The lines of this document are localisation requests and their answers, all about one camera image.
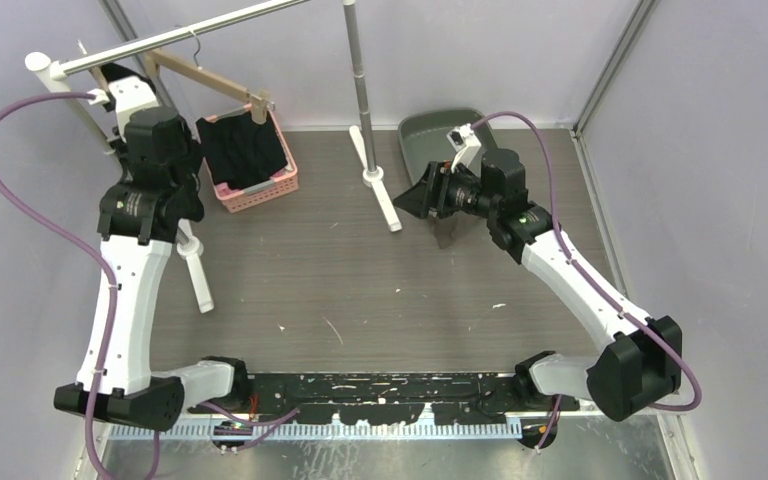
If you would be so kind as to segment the grey-brown underwear with beige waistband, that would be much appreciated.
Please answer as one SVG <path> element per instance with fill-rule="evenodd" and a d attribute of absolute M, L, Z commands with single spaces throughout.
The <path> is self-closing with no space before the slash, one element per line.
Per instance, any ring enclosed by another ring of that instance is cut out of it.
<path fill-rule="evenodd" d="M 445 218 L 432 217 L 429 224 L 437 246 L 447 249 L 454 245 L 460 235 L 461 216 L 454 214 Z"/>

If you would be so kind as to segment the beige clip hanger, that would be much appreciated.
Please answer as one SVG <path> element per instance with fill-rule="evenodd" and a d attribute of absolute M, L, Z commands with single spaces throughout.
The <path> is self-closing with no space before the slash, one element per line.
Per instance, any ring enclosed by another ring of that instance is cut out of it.
<path fill-rule="evenodd" d="M 81 57 L 86 57 L 88 55 L 88 50 L 86 49 L 81 39 L 77 40 L 77 46 L 78 46 L 78 50 L 81 53 Z M 106 79 L 106 77 L 103 75 L 101 68 L 98 66 L 91 67 L 88 69 L 88 72 L 90 73 L 94 81 L 97 83 L 98 88 L 100 90 L 103 90 L 104 93 L 107 95 L 108 100 L 112 102 L 114 100 L 114 97 L 111 94 L 109 82 Z"/>
<path fill-rule="evenodd" d="M 201 51 L 201 41 L 192 29 L 188 30 L 188 34 L 194 38 L 197 45 L 191 60 L 185 60 L 183 57 L 171 54 L 162 48 L 155 48 L 143 55 L 144 59 L 148 61 L 150 70 L 156 75 L 159 75 L 161 69 L 170 70 L 213 91 L 241 102 L 244 106 L 248 106 L 248 110 L 252 115 L 252 121 L 258 125 L 264 125 L 269 117 L 269 113 L 274 109 L 274 102 L 270 98 L 270 92 L 267 90 L 260 90 L 255 93 L 233 80 L 205 69 L 198 62 L 198 55 Z"/>

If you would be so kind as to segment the black underwear with beige waistband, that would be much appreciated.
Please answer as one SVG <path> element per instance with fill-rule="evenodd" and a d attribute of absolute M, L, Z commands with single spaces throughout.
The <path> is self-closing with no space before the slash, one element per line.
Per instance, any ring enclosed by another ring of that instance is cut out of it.
<path fill-rule="evenodd" d="M 117 63 L 102 65 L 101 71 L 108 82 L 117 81 L 129 76 L 138 76 L 147 82 L 156 94 L 153 82 L 144 75 Z M 199 221 L 204 216 L 204 207 L 199 200 L 187 199 L 182 195 L 161 196 L 149 193 L 128 193 L 118 188 L 118 183 L 126 174 L 126 145 L 124 133 L 118 133 L 118 127 L 113 129 L 116 139 L 111 143 L 117 160 L 122 168 L 122 174 L 117 183 L 110 187 L 100 202 L 100 213 L 103 220 L 116 227 L 123 222 L 148 222 L 155 227 L 171 228 L 181 219 Z"/>

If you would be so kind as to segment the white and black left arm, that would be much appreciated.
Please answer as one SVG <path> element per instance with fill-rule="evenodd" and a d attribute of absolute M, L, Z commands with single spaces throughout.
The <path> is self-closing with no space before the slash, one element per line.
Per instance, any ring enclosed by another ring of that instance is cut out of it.
<path fill-rule="evenodd" d="M 200 145 L 178 111 L 165 106 L 132 113 L 122 140 L 123 174 L 99 204 L 102 274 L 90 343 L 76 379 L 56 388 L 53 406 L 161 432 L 203 402 L 240 412 L 253 392 L 241 359 L 206 356 L 171 371 L 150 368 L 157 294 L 179 225 L 205 216 Z"/>

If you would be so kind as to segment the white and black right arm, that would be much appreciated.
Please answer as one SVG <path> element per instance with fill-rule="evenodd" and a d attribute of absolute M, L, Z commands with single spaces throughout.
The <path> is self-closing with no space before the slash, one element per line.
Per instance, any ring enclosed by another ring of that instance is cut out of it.
<path fill-rule="evenodd" d="M 419 218 L 456 213 L 484 220 L 493 243 L 563 302 L 598 349 L 596 357 L 544 351 L 515 367 L 515 396 L 527 410 L 553 396 L 590 400 L 622 421 L 676 393 L 682 331 L 669 316 L 651 317 L 619 292 L 574 248 L 551 213 L 530 200 L 526 170 L 510 149 L 491 149 L 480 174 L 454 162 L 431 162 L 396 208 Z"/>

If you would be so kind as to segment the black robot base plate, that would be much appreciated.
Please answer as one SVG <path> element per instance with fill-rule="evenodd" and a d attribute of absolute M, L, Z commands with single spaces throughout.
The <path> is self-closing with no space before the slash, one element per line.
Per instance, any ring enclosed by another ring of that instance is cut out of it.
<path fill-rule="evenodd" d="M 255 373 L 249 388 L 220 408 L 260 421 L 298 410 L 299 424 L 409 425 L 429 408 L 437 426 L 499 424 L 508 416 L 552 409 L 552 399 L 527 393 L 511 373 Z"/>

